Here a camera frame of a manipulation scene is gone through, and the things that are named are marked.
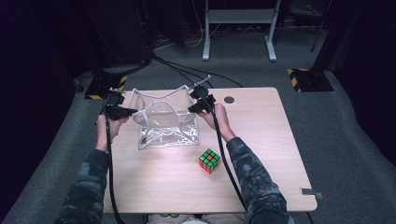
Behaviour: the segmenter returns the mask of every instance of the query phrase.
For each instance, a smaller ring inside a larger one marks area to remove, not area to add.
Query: gray carpet
[[[325,196],[310,213],[315,223],[395,223],[396,167],[361,130],[336,77],[326,72],[334,87],[331,92],[295,92],[291,86],[287,69],[312,66],[324,36],[311,53],[311,32],[282,30],[276,63],[269,62],[263,34],[258,32],[224,34],[213,40],[209,62],[202,61],[203,42],[195,48],[171,45],[154,52],[167,61],[231,78],[243,87],[277,88],[311,185]],[[92,76],[82,74],[78,80],[87,88]],[[213,76],[209,81],[214,88],[237,87],[221,77]],[[152,61],[129,75],[125,90],[172,90],[184,84],[190,82],[168,66]],[[51,223],[57,216],[79,166],[95,144],[93,124],[101,101],[83,98],[83,93],[76,94],[46,157],[3,223]],[[309,223],[305,213],[292,215],[298,223]],[[142,223],[141,215],[122,217],[126,223]],[[116,221],[112,214],[104,214],[103,223]]]

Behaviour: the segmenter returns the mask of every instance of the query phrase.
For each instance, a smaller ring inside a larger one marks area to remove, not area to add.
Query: rubik's cube
[[[199,165],[210,174],[215,171],[219,164],[220,156],[210,148],[208,148],[207,151],[199,158]]]

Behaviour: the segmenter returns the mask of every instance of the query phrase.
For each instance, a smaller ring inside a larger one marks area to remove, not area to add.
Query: table
[[[264,9],[209,9],[209,0],[205,0],[205,45],[202,59],[209,60],[210,23],[270,23],[269,34],[265,37],[270,62],[276,62],[272,42],[280,1],[276,0],[274,8]]]
[[[143,91],[162,96],[169,91]],[[313,211],[311,189],[278,92],[274,88],[209,89],[217,103],[227,108],[235,133],[261,159],[288,201],[288,211]],[[224,98],[232,96],[227,104]],[[131,92],[125,94],[129,103]],[[114,191],[120,213],[208,214],[243,213],[226,169],[210,175],[198,164],[208,148],[220,155],[214,130],[198,118],[200,146],[137,149],[138,125],[129,119],[113,140]],[[233,171],[227,149],[225,155]],[[105,213],[113,212],[106,189]]]

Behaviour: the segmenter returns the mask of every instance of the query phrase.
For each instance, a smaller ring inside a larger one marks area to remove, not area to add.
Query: transparent plastic container
[[[199,145],[196,115],[188,110],[192,103],[187,86],[163,96],[133,89],[129,107],[138,111],[132,115],[140,126],[137,147]]]

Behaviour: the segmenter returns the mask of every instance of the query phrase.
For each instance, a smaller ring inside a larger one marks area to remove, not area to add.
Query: wooden tabletop
[[[161,96],[170,91],[143,91]],[[261,159],[288,202],[288,211],[313,211],[311,189],[285,110],[274,88],[209,89],[228,112],[235,133]],[[131,92],[124,95],[129,103]],[[232,104],[224,98],[234,98]],[[220,155],[216,132],[198,118],[199,146],[137,149],[139,125],[129,119],[113,140],[114,193],[120,213],[208,214],[243,213],[223,162],[213,174],[199,166],[199,157],[211,148]],[[227,148],[224,148],[233,172]],[[106,189],[105,213],[113,212]]]

